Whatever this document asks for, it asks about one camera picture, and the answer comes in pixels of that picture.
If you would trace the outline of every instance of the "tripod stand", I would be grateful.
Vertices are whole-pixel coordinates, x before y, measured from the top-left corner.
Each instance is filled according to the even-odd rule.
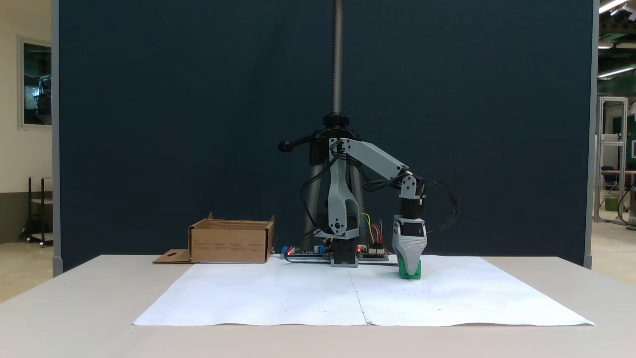
[[[318,219],[318,201],[320,196],[321,178],[329,157],[329,139],[351,138],[360,140],[359,136],[348,129],[349,118],[342,113],[342,52],[343,52],[343,23],[344,0],[333,1],[333,51],[331,57],[331,112],[322,118],[323,130],[302,137],[292,142],[280,142],[281,152],[291,152],[293,148],[309,143],[310,178],[316,178],[308,186],[307,212],[304,222],[304,233],[314,230],[316,227],[324,227],[325,223]],[[358,211],[364,212],[363,205],[363,180],[360,172],[350,164],[348,186],[357,201]],[[357,226],[359,218],[352,218],[352,224]],[[368,231],[363,231],[363,239],[368,236]]]

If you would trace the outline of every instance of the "ceiling light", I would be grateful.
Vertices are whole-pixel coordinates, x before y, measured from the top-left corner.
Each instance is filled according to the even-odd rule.
[[[601,7],[598,9],[598,13],[604,13],[605,11],[613,9],[618,5],[625,4],[626,2],[627,0],[612,0],[609,3],[601,5]]]
[[[616,45],[616,48],[636,48],[636,43],[634,42],[624,42]]]
[[[632,64],[632,65],[629,65],[629,66],[624,67],[624,68],[614,69],[614,70],[608,71],[608,72],[599,73],[598,77],[599,78],[603,78],[603,77],[609,77],[609,76],[612,76],[612,75],[618,75],[619,73],[631,71],[634,68],[636,68],[636,64]]]

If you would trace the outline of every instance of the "black knob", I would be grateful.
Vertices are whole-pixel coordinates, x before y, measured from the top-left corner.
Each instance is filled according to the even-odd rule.
[[[291,147],[289,146],[290,144],[291,144],[291,143],[290,143],[290,142],[288,142],[288,141],[282,141],[282,142],[280,142],[280,143],[279,143],[279,150],[280,150],[281,152],[284,152],[284,153],[291,152],[291,150],[292,150],[293,148],[291,148]]]

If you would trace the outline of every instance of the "tripod leg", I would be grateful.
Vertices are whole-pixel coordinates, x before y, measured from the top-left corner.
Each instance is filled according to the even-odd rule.
[[[356,167],[349,166],[349,178],[351,179],[351,193],[354,195],[354,198],[358,202],[358,210],[360,211],[360,213],[364,213],[364,190],[362,188],[362,175],[360,175],[360,172],[357,170]],[[357,220],[358,226],[368,226],[364,221],[360,220],[359,216]],[[360,244],[367,245],[371,243],[370,230],[371,228],[360,229]]]
[[[312,169],[309,174],[309,177],[313,178],[324,169],[324,164],[311,166],[311,168]],[[307,208],[309,209],[309,212],[312,214],[312,218],[314,218],[314,221],[318,220],[318,197],[320,194],[320,182],[321,182],[321,179],[318,178],[315,182],[309,185],[309,187],[307,188],[307,197],[306,197],[307,199],[305,200],[305,202],[307,203]],[[311,219],[309,219],[307,214],[305,214],[305,227],[303,229],[303,233],[308,233],[309,231],[314,229],[315,229],[314,224],[312,223]],[[308,243],[310,242],[311,242],[311,239],[305,240],[305,242],[300,245],[300,248],[302,249],[307,248],[309,246]]]

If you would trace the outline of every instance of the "open cardboard box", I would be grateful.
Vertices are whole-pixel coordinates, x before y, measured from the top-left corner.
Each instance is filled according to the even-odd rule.
[[[214,220],[212,214],[188,229],[188,249],[170,250],[155,264],[267,262],[274,241],[274,217],[270,221]]]

